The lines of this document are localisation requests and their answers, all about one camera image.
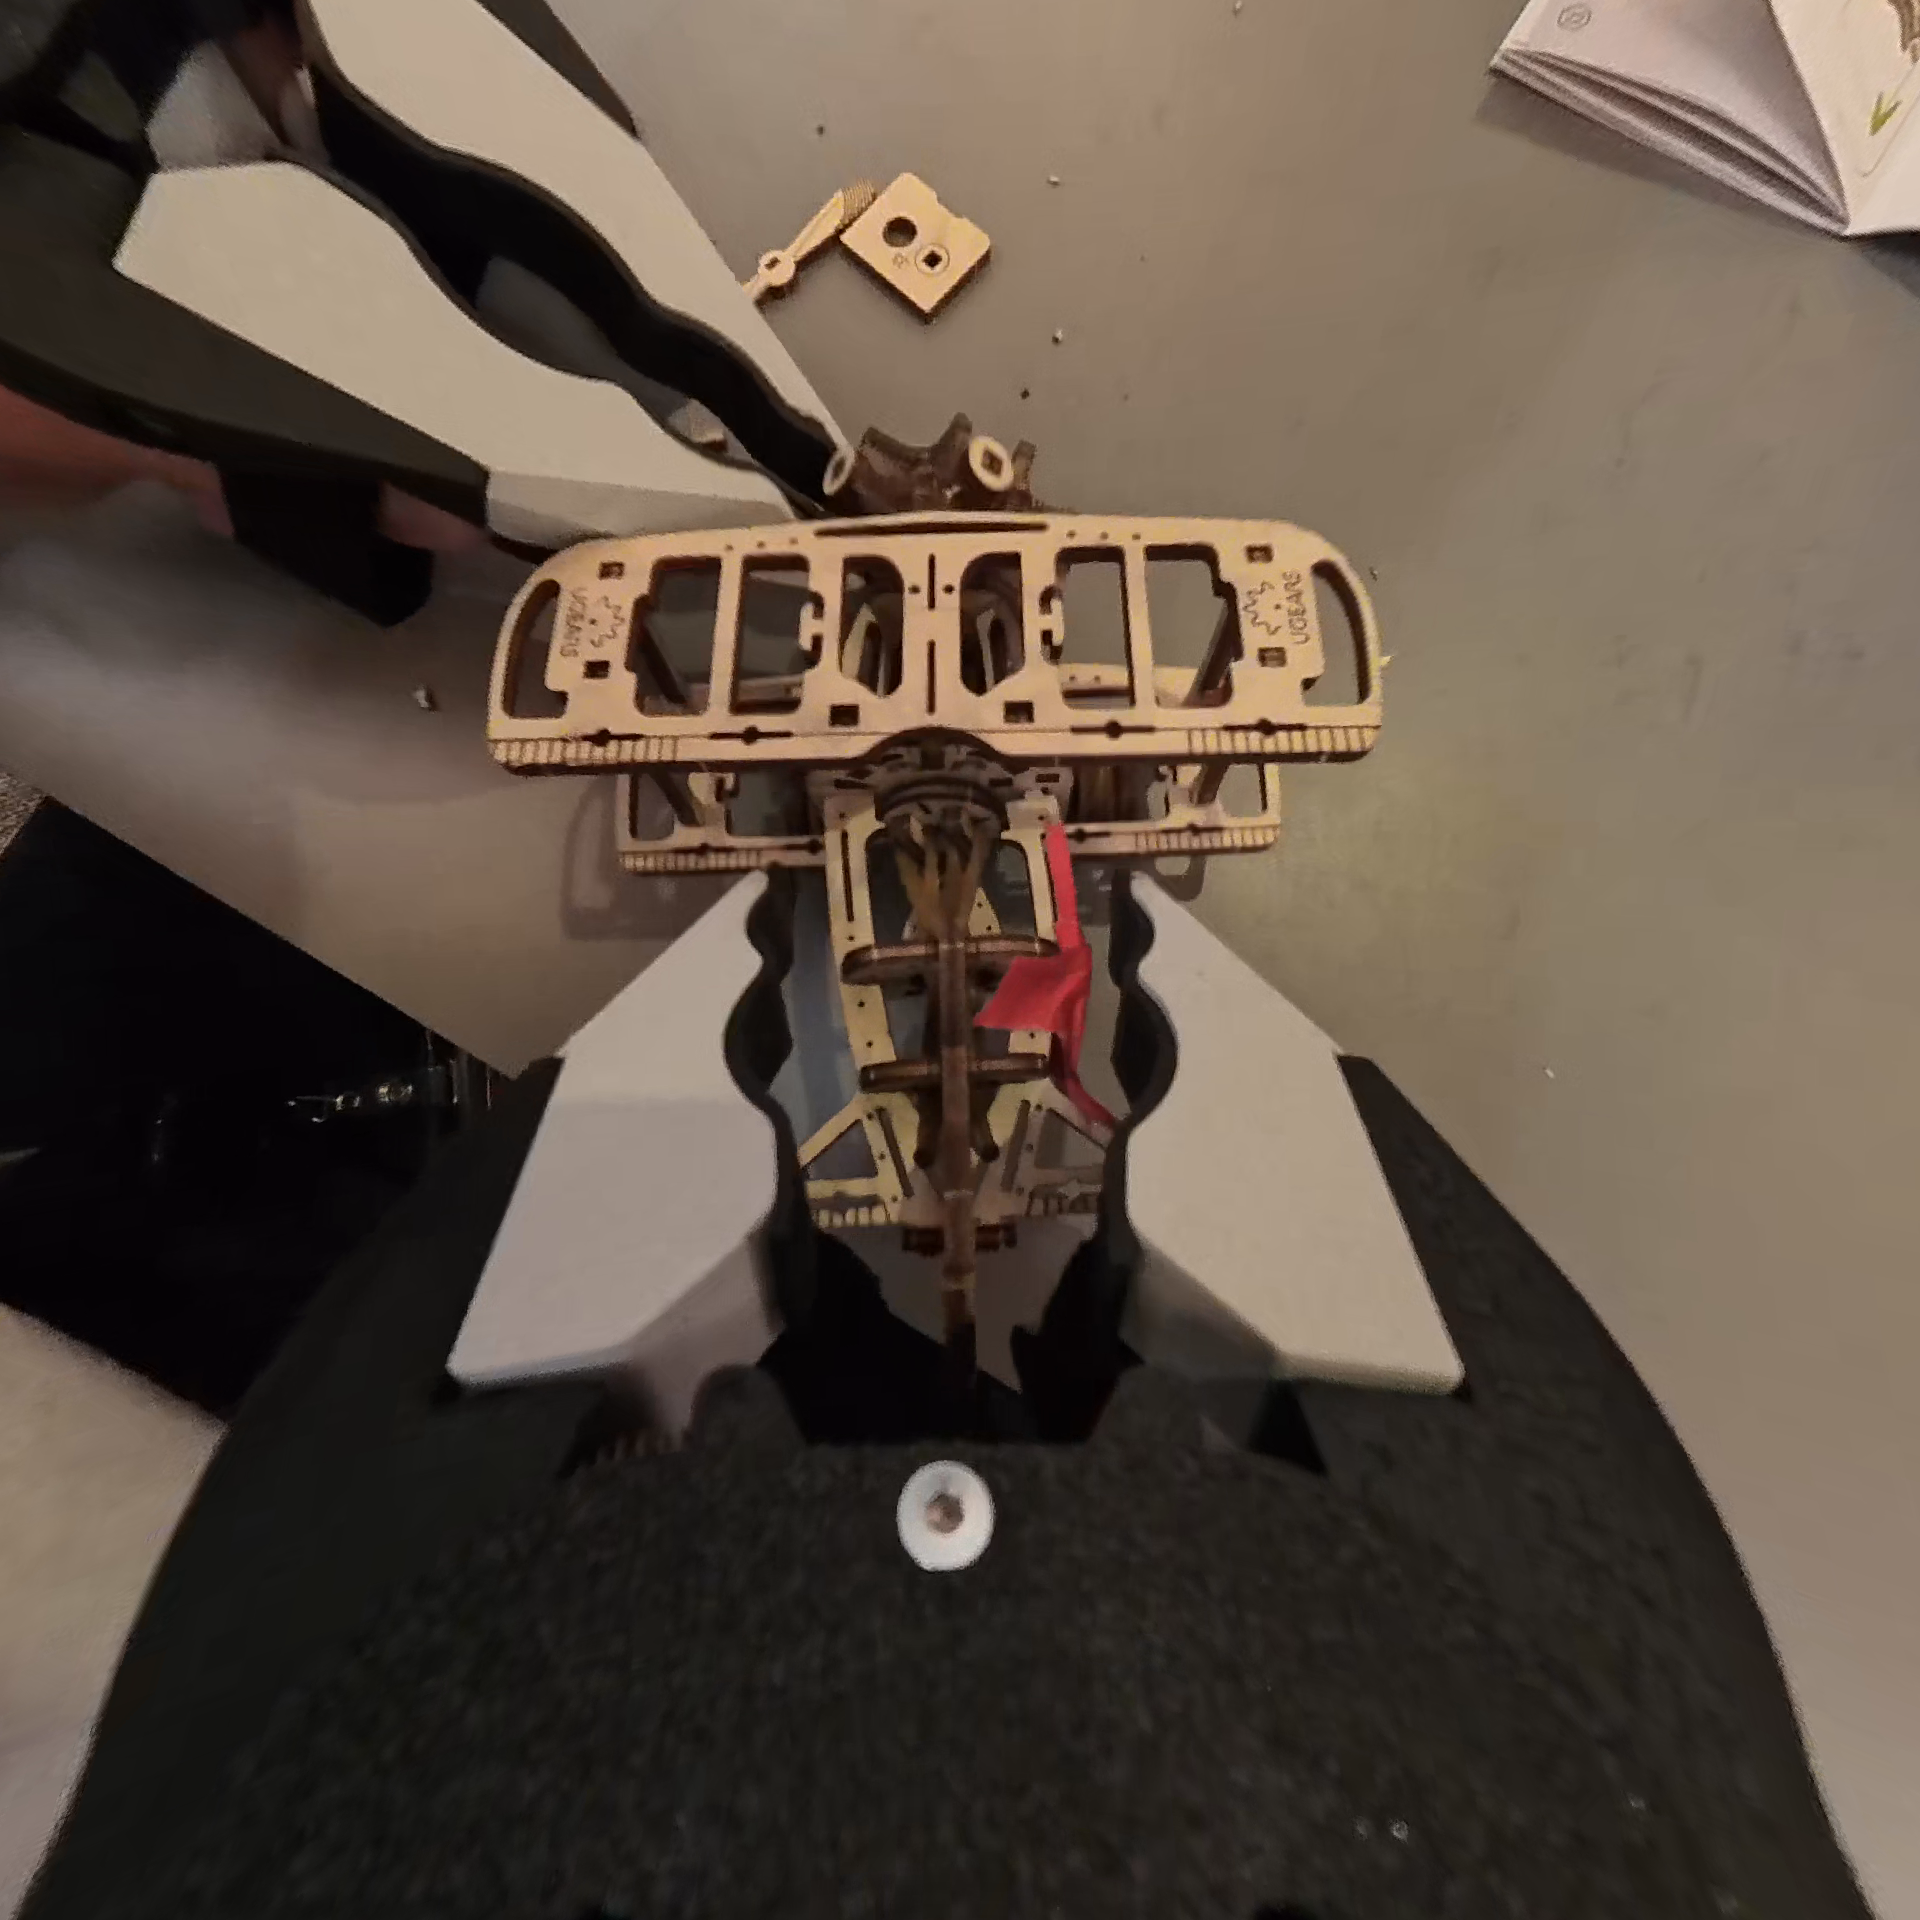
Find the wooden model biplane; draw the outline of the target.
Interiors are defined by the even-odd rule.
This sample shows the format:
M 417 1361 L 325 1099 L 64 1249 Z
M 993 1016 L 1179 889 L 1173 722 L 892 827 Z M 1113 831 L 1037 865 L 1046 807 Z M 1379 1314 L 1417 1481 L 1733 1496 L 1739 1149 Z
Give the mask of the wooden model biplane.
M 1117 1120 L 1081 1078 L 1078 861 L 1261 852 L 1280 767 L 1379 741 L 1376 606 L 1284 520 L 1074 514 L 1033 443 L 958 415 L 829 466 L 840 514 L 598 539 L 544 563 L 493 657 L 520 775 L 617 773 L 634 874 L 815 869 L 855 1091 L 801 1151 L 819 1226 L 939 1260 L 1095 1209 Z

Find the wooden propeller piece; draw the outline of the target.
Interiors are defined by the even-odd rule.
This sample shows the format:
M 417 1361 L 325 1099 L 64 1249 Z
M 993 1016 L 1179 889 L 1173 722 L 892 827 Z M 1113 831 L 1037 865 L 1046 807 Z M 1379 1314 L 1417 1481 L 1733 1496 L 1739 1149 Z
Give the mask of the wooden propeller piece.
M 872 179 L 855 179 L 832 190 L 806 215 L 804 226 L 791 241 L 761 252 L 754 273 L 742 280 L 746 295 L 757 305 L 771 297 L 782 297 L 801 269 L 830 247 L 875 202 L 877 181 Z

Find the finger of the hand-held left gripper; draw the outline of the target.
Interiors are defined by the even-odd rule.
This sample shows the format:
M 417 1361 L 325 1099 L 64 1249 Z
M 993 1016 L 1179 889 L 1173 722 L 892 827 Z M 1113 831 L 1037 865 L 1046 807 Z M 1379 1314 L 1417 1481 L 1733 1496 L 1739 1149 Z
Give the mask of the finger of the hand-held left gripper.
M 482 470 L 486 524 L 529 546 L 784 518 L 817 492 L 817 421 L 801 466 L 748 466 L 690 445 L 613 381 L 508 344 L 428 269 L 409 235 L 293 160 L 158 172 L 115 269 Z
M 845 438 L 548 3 L 297 3 L 323 145 L 471 293 L 564 299 L 609 376 L 703 406 L 784 488 Z

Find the small square wooden plate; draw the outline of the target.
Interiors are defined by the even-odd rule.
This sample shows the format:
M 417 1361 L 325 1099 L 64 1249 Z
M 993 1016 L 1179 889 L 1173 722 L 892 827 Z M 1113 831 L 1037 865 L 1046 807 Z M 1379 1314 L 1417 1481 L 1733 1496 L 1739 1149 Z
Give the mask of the small square wooden plate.
M 842 247 L 920 318 L 933 318 L 992 256 L 990 234 L 902 172 L 840 234 Z

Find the person's dark trousers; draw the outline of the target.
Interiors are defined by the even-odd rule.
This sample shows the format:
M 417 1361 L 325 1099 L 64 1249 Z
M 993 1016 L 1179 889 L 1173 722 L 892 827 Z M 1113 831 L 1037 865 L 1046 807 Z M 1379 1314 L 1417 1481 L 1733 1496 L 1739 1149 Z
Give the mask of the person's dark trousers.
M 544 1105 L 79 810 L 3 863 L 3 1294 L 229 1419 L 456 1140 Z

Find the white instruction booklet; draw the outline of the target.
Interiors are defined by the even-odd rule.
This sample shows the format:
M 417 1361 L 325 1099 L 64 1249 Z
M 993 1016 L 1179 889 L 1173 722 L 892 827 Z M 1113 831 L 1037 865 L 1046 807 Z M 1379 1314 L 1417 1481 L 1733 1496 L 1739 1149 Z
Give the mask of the white instruction booklet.
M 1816 230 L 1919 230 L 1915 1 L 1531 1 L 1490 71 Z

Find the person's white shirt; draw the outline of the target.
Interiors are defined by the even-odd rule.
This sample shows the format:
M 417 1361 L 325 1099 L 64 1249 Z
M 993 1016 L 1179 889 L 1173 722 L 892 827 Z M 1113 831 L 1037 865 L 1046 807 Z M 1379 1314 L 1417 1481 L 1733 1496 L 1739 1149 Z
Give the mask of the person's white shirt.
M 3 1309 L 3 1914 L 85 1766 L 132 1622 L 224 1425 Z

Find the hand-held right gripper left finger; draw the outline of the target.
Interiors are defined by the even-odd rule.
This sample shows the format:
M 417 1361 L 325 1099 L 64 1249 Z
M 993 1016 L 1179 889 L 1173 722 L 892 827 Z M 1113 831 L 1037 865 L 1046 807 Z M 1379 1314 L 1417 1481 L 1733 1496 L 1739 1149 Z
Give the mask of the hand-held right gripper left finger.
M 564 1043 L 448 1356 L 461 1386 L 701 1387 L 804 1316 L 793 957 L 793 880 L 742 876 Z

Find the grey desk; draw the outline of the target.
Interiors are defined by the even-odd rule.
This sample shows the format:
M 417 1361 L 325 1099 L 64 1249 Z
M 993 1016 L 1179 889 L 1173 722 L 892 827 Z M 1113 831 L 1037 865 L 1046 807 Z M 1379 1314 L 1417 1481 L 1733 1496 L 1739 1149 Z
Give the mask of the grey desk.
M 557 3 L 733 269 L 913 170 L 935 320 L 771 320 L 832 415 L 1372 576 L 1376 752 L 1192 910 L 1604 1316 L 1917 1916 L 1917 252 L 1486 63 L 1520 3 Z

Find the person's left hand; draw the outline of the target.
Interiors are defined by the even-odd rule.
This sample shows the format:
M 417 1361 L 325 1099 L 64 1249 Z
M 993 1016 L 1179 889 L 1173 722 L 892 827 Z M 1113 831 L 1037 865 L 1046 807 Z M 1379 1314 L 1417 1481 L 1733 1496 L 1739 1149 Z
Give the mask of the person's left hand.
M 160 483 L 192 503 L 212 531 L 233 535 L 222 475 L 203 460 L 119 440 L 3 389 L 4 511 L 77 509 L 134 483 Z

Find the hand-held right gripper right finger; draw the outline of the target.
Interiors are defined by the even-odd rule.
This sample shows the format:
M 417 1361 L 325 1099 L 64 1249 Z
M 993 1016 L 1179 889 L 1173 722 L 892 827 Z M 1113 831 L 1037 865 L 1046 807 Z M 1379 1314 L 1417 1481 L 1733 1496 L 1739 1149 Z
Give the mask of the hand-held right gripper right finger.
M 1340 1050 L 1151 876 L 1113 895 L 1119 1333 L 1196 1382 L 1458 1387 Z

